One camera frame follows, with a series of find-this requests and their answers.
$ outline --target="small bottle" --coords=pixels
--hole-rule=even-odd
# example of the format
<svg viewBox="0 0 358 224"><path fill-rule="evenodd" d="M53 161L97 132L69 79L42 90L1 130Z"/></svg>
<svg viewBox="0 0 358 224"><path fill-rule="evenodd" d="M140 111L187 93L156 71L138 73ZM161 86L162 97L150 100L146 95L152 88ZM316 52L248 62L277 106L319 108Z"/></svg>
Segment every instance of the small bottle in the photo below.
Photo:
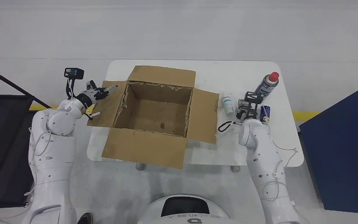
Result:
<svg viewBox="0 0 358 224"><path fill-rule="evenodd" d="M233 103L231 102L230 96L224 96L222 101L223 101L226 116L233 116L234 109L233 109Z"/></svg>
<svg viewBox="0 0 358 224"><path fill-rule="evenodd" d="M262 82L257 86L255 93L263 97L268 96L279 84L279 76L277 72L272 72L265 76Z"/></svg>

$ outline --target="cable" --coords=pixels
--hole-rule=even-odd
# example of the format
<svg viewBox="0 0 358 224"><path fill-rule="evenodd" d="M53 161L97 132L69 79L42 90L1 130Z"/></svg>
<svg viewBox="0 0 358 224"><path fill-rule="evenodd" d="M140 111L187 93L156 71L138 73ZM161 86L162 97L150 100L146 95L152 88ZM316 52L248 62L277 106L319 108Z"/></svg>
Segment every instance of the cable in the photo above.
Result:
<svg viewBox="0 0 358 224"><path fill-rule="evenodd" d="M293 155L288 159L286 165L284 166L284 167L287 167L287 166L289 165L291 159L296 155L296 153L298 153L298 151L296 150L296 147L294 147L294 148L288 150L288 149L286 149L286 148L281 148L281 147L279 147L278 145L276 145L275 141L272 141L272 142L274 143L274 145L275 145L277 148L279 148L279 149L281 149L281 150L284 150L284 151L295 151L295 152L293 153Z"/></svg>
<svg viewBox="0 0 358 224"><path fill-rule="evenodd" d="M70 83L69 83L69 78L67 79L67 83L68 83L69 89L71 90L71 99L69 99L69 100L71 101L72 98L73 98L73 88L72 88L72 86L71 86Z"/></svg>
<svg viewBox="0 0 358 224"><path fill-rule="evenodd" d="M31 128L29 128L29 131L30 131L30 135L34 136L34 134L33 134L32 130L31 130ZM43 135L46 134L46 133L49 133L49 134L50 134L49 140L47 141L47 144L46 144L44 150L43 150L40 154L36 154L37 144L40 142L41 136L43 136ZM47 147L49 146L49 143L50 143L50 141L51 141L51 135L52 135L52 133L51 133L50 130L47 130L46 132L43 132L42 134L40 134L39 138L37 139L37 141L36 141L36 143L35 143L35 146L32 147L32 150L33 150L35 156L41 156L42 154L44 154L44 152L46 151L46 149L47 149Z"/></svg>
<svg viewBox="0 0 358 224"><path fill-rule="evenodd" d="M265 110L265 108L263 108L263 112L265 113L266 116L268 116L268 115L267 115L267 112L266 112L266 110ZM268 129L270 130L270 125L269 125L268 122L266 122L266 125L268 126ZM287 167L287 166L289 165L291 159L298 153L298 151L296 150L296 147L294 147L294 148L288 150L288 149L281 148L281 147L279 147L278 145L276 145L275 141L272 140L272 142L274 143L274 145L275 145L277 148L279 148L279 149L281 149L281 150L285 150L285 151L295 151L295 152L293 153L293 155L288 159L286 165L284 166L284 167Z"/></svg>
<svg viewBox="0 0 358 224"><path fill-rule="evenodd" d="M34 133L32 132L31 128L29 128L29 131L30 131L30 138L32 138L32 142L34 143L35 142ZM37 144L39 143L41 136L43 136L46 133L50 133L49 140L48 140L44 150L40 154L36 154ZM35 146L32 145L32 161L31 161L32 169L31 169L31 171L32 171L32 175L34 177L34 186L31 188L31 190L29 192L26 192L24 194L24 196L28 196L29 194L31 194L31 192L33 192L35 190L35 187L37 185L37 172L36 172L36 166L35 166L35 156L42 156L45 153L45 151L46 151L46 149L49 146L49 143L51 141L51 135L52 135L51 131L47 130L46 132L40 134L39 138L37 139L37 141L35 143Z"/></svg>

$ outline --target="black panel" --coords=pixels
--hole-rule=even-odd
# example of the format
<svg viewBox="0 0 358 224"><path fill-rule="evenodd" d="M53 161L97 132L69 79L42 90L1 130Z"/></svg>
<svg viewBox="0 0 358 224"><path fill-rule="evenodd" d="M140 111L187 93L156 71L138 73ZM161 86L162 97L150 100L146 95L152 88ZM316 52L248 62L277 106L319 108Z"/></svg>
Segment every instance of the black panel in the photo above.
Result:
<svg viewBox="0 0 358 224"><path fill-rule="evenodd" d="M200 199L193 197L172 197L164 203L162 210L163 216L181 213L203 213L209 214L208 204Z"/></svg>
<svg viewBox="0 0 358 224"><path fill-rule="evenodd" d="M27 96L0 96L0 207L18 207L33 178L27 159L32 118Z"/></svg>
<svg viewBox="0 0 358 224"><path fill-rule="evenodd" d="M0 168L31 103L27 96L0 96Z"/></svg>
<svg viewBox="0 0 358 224"><path fill-rule="evenodd" d="M358 92L300 125L327 210L358 212Z"/></svg>

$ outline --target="cardboard box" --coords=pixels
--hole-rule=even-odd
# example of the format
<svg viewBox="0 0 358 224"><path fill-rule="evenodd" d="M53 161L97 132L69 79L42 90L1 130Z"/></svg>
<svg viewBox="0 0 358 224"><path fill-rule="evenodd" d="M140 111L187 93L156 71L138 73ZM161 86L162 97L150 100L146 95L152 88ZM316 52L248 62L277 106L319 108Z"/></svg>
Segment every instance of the cardboard box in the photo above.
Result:
<svg viewBox="0 0 358 224"><path fill-rule="evenodd" d="M99 101L88 121L109 127L102 157L183 167L188 139L216 143L219 94L194 88L195 71L135 66L127 81Z"/></svg>

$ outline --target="small object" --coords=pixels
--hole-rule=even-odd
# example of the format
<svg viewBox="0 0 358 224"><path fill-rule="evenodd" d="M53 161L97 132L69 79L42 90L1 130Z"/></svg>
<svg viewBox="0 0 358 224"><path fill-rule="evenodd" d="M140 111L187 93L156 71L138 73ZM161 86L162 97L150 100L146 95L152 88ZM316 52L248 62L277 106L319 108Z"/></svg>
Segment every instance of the small object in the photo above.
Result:
<svg viewBox="0 0 358 224"><path fill-rule="evenodd" d="M261 83L257 86L255 93L263 97L268 96L274 88L279 84L279 74L272 72L263 78Z"/></svg>
<svg viewBox="0 0 358 224"><path fill-rule="evenodd" d="M224 110L225 110L226 116L233 116L234 109L233 109L233 103L231 102L230 96L223 97L223 104L224 104Z"/></svg>
<svg viewBox="0 0 358 224"><path fill-rule="evenodd" d="M222 125L220 125L218 127L218 131L219 132L225 132L232 124L242 124L241 122L232 122L231 120L228 122L223 123Z"/></svg>
<svg viewBox="0 0 358 224"><path fill-rule="evenodd" d="M65 68L64 77L69 78L70 80L82 80L84 75L84 70L80 68Z"/></svg>
<svg viewBox="0 0 358 224"><path fill-rule="evenodd" d="M269 106L262 106L260 113L260 121L268 124L270 121L270 111L271 108Z"/></svg>

